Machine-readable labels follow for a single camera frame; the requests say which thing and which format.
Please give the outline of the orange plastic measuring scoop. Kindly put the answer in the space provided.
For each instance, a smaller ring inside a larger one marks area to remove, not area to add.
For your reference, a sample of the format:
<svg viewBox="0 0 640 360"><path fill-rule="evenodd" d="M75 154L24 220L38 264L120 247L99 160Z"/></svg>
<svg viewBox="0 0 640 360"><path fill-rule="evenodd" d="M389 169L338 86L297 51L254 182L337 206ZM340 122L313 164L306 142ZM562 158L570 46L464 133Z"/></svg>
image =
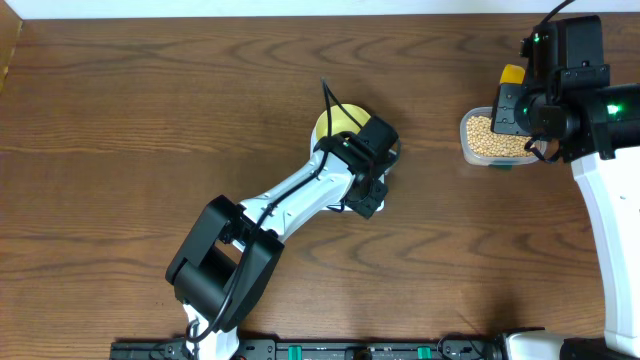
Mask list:
<svg viewBox="0 0 640 360"><path fill-rule="evenodd" d="M517 84L524 82L526 70L517 65L507 64L501 74L500 84Z"/></svg>

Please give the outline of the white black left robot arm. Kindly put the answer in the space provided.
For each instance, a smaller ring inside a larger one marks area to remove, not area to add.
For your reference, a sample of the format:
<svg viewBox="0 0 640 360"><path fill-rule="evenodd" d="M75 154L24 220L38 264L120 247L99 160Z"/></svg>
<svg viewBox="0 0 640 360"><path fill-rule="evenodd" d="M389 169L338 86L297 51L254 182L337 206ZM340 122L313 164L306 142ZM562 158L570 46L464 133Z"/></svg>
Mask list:
<svg viewBox="0 0 640 360"><path fill-rule="evenodd" d="M238 204L220 195L200 213L165 279L188 318L188 359L230 359L238 325L255 307L286 240L321 210L370 218L399 158L396 130L373 116L357 131L328 133L309 161L274 188Z"/></svg>

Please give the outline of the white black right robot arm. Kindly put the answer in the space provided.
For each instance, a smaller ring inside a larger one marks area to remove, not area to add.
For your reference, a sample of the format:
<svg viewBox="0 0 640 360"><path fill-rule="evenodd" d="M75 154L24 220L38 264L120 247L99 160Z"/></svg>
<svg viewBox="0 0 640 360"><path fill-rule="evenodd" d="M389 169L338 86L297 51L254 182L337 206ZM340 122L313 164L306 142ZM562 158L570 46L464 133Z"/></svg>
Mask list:
<svg viewBox="0 0 640 360"><path fill-rule="evenodd" d="M558 148L549 162L570 164L590 216L605 293L601 342L566 339L566 359L639 355L639 86L613 86L601 20L546 16L521 42L528 63L500 81L491 130Z"/></svg>

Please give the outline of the pale yellow plastic bowl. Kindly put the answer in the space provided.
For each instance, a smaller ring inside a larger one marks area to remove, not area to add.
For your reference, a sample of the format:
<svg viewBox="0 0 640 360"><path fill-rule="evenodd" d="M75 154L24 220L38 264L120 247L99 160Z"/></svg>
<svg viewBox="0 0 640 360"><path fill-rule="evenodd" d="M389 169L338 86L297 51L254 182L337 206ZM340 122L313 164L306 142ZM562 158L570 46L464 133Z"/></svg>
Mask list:
<svg viewBox="0 0 640 360"><path fill-rule="evenodd" d="M331 129L332 135L341 132L353 132L357 134L371 117L371 115L366 110L353 104L344 104L343 109L341 109L338 105L333 105L330 108L330 113L330 126L328 124L327 111L324 111L319 116L314 130L312 131L312 144L315 144L322 137L326 136L328 134L328 129Z"/></svg>

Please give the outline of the pile of soybeans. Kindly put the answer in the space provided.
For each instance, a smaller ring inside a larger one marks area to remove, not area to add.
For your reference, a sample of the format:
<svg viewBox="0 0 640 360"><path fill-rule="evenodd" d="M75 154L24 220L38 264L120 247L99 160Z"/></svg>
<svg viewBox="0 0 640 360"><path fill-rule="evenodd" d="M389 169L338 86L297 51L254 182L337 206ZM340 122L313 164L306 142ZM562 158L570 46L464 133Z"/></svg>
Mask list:
<svg viewBox="0 0 640 360"><path fill-rule="evenodd" d="M485 157L529 157L524 150L528 139L514 135L496 134L490 129L491 119L472 116L466 125L466 134L471 150Z"/></svg>

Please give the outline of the clear plastic soybean container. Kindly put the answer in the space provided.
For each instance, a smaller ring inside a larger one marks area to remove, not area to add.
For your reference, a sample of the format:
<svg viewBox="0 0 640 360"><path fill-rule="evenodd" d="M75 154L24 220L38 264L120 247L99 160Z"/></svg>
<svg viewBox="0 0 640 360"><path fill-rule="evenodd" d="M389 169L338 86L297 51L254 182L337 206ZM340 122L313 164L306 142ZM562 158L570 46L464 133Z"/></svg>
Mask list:
<svg viewBox="0 0 640 360"><path fill-rule="evenodd" d="M532 152L529 157L485 157L475 154L468 143L466 134L467 121L472 116L486 116L491 119L492 108L491 107L477 107L470 110L465 114L460 122L460 139L465 160L472 165L478 166L516 166L516 165L528 165L538 161Z"/></svg>

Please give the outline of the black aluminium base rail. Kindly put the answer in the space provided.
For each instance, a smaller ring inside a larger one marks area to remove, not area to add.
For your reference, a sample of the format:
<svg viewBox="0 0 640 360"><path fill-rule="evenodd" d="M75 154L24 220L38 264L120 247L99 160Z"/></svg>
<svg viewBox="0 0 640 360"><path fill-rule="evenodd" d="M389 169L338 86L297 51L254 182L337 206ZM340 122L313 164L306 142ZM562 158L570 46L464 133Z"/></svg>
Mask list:
<svg viewBox="0 0 640 360"><path fill-rule="evenodd" d="M602 338L563 336L534 329L502 333L494 339L448 334L428 342L286 342L245 338L223 359L243 360L508 360L508 359L628 359L608 348Z"/></svg>

